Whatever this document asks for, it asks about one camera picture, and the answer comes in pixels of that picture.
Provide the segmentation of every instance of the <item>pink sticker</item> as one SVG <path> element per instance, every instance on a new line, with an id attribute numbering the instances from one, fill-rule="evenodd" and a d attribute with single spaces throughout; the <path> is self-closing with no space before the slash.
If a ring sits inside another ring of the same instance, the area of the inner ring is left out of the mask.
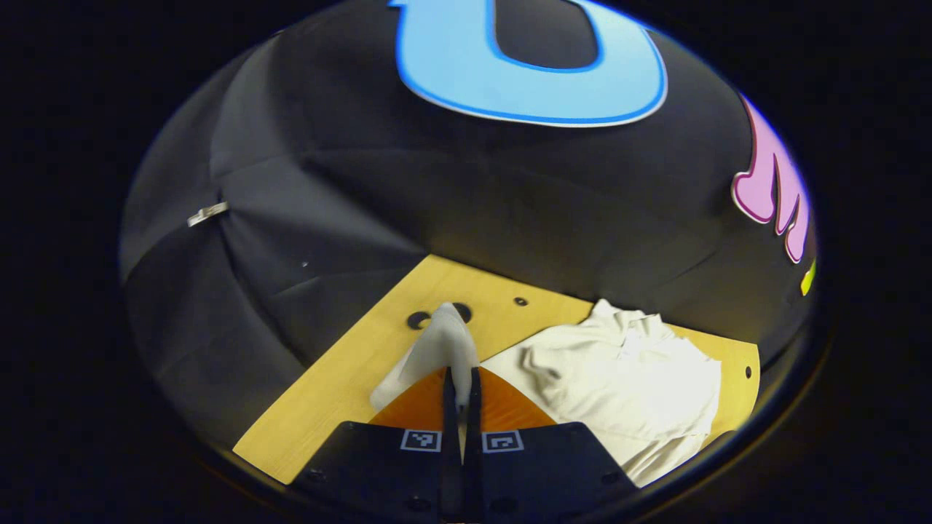
<path id="1" fill-rule="evenodd" d="M 738 209 L 761 224 L 774 218 L 774 231 L 784 233 L 787 255 L 793 263 L 802 260 L 809 229 L 809 199 L 796 165 L 776 133 L 750 102 L 742 98 L 751 120 L 754 152 L 746 172 L 734 176 L 732 198 Z M 774 180 L 777 203 L 774 205 Z"/>

